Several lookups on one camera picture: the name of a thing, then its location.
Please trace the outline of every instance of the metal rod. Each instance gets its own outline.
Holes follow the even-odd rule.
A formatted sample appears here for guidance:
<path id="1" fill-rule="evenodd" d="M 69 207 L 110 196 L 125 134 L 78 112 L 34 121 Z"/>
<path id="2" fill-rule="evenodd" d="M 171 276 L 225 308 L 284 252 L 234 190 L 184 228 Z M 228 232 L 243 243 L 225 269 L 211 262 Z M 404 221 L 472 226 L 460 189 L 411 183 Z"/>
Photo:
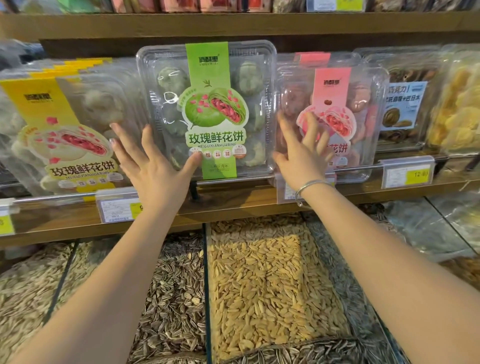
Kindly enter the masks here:
<path id="1" fill-rule="evenodd" d="M 472 158 L 478 156 L 480 153 L 464 153 L 464 154 L 451 154 L 447 155 L 437 155 L 433 157 L 433 159 L 437 161 L 443 161 L 448 159 L 457 159 L 457 158 Z M 351 172 L 357 170 L 379 170 L 383 168 L 381 163 L 372 164 L 369 166 L 357 166 L 357 167 L 345 167 L 345 168 L 338 168 L 335 170 L 335 173 L 338 172 Z M 233 182 L 245 182 L 245 181 L 260 181 L 260 180 L 269 180 L 274 178 L 274 176 L 257 176 L 257 177 L 237 177 L 237 178 L 227 178 L 224 180 L 206 180 L 206 181 L 197 181 L 197 186 L 209 186 L 212 184 L 219 184 L 219 183 L 233 183 Z M 23 204 L 23 203 L 30 203 L 30 202 L 45 202 L 45 201 L 54 201 L 54 200 L 63 200 L 68 198 L 80 198 L 80 197 L 93 197 L 95 196 L 95 192 L 85 192 L 85 193 L 78 193 L 78 194 L 56 194 L 53 196 L 38 196 L 38 197 L 21 197 L 14 200 L 13 204 Z"/>

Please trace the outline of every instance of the price tag holder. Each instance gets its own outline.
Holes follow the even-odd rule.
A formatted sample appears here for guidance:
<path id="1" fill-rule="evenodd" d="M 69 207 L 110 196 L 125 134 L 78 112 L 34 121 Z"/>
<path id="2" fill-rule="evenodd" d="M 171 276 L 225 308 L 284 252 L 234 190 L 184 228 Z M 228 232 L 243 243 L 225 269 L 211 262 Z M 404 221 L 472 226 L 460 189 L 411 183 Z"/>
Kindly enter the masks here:
<path id="1" fill-rule="evenodd" d="M 328 183 L 335 187 L 336 184 L 336 173 L 326 173 L 325 178 Z M 295 190 L 292 189 L 286 182 L 283 176 L 280 173 L 275 174 L 275 187 L 276 187 L 276 203 L 277 205 L 281 204 L 290 204 L 295 202 Z"/>
<path id="2" fill-rule="evenodd" d="M 12 209 L 14 200 L 14 198 L 0 199 L 0 236 L 15 234 L 15 227 L 11 217 L 11 213 L 14 213 Z"/>
<path id="3" fill-rule="evenodd" d="M 98 190 L 95 200 L 104 224 L 133 221 L 143 210 L 134 187 Z"/>
<path id="4" fill-rule="evenodd" d="M 435 159 L 432 156 L 415 156 L 382 159 L 384 167 L 382 189 L 431 184 Z"/>

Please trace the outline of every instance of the brand logo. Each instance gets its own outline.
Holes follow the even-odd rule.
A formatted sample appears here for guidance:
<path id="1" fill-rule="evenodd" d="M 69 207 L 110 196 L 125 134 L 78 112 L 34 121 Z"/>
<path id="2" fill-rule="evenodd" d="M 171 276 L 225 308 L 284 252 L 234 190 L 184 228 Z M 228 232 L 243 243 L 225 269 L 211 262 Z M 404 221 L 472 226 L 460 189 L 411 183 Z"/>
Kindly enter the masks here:
<path id="1" fill-rule="evenodd" d="M 325 86 L 335 86 L 339 84 L 340 84 L 340 80 L 324 80 Z"/>
<path id="2" fill-rule="evenodd" d="M 50 102 L 52 101 L 52 96 L 49 93 L 46 94 L 26 94 L 24 95 L 27 101 L 31 102 Z"/>
<path id="3" fill-rule="evenodd" d="M 218 56 L 219 55 L 198 57 L 198 61 L 201 65 L 216 64 L 218 62 Z"/>

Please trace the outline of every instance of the hand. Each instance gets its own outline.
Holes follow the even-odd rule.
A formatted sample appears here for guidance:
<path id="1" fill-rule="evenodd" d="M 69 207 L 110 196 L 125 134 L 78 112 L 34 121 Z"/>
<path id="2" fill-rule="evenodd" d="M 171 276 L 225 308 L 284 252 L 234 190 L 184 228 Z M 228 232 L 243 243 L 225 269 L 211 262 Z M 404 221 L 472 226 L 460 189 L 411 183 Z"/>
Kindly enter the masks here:
<path id="1" fill-rule="evenodd" d="M 202 153 L 193 153 L 183 168 L 176 171 L 155 145 L 150 125 L 142 132 L 145 153 L 120 125 L 113 123 L 110 127 L 120 139 L 110 139 L 113 151 L 136 188 L 143 211 L 155 213 L 168 206 L 177 213 L 187 195 L 193 172 L 202 162 Z"/>
<path id="2" fill-rule="evenodd" d="M 273 158 L 283 178 L 295 191 L 307 182 L 325 180 L 325 170 L 334 156 L 333 150 L 327 147 L 330 139 L 328 133 L 320 128 L 316 117 L 311 112 L 307 112 L 306 116 L 308 129 L 303 140 L 299 142 L 283 113 L 277 114 L 278 124 L 287 142 L 288 156 L 274 152 Z"/>

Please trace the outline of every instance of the forearm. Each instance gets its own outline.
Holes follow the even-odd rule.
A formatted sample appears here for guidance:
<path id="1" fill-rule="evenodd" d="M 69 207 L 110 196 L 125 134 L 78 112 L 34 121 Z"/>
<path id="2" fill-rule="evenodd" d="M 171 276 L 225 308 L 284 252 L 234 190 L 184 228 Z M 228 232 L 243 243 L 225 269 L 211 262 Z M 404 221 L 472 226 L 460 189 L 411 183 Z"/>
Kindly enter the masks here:
<path id="1" fill-rule="evenodd" d="M 302 196 L 414 363 L 477 361 L 477 291 L 379 227 L 334 188 L 318 184 Z"/>
<path id="2" fill-rule="evenodd" d="M 143 212 L 12 364 L 125 363 L 163 240 L 167 208 Z"/>

